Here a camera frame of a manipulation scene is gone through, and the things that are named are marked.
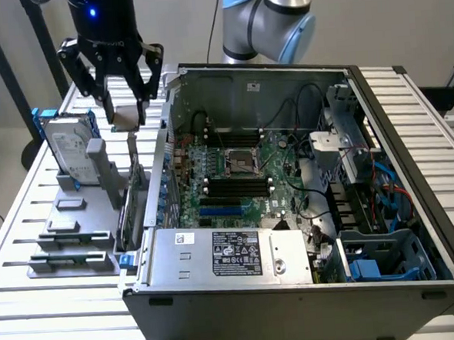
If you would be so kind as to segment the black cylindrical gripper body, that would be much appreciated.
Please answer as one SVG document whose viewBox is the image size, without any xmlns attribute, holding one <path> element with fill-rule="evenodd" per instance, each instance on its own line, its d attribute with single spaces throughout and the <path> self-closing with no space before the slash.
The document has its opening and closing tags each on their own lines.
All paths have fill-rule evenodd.
<svg viewBox="0 0 454 340">
<path fill-rule="evenodd" d="M 142 38 L 133 0 L 67 0 L 79 51 L 107 75 L 138 69 Z"/>
</svg>

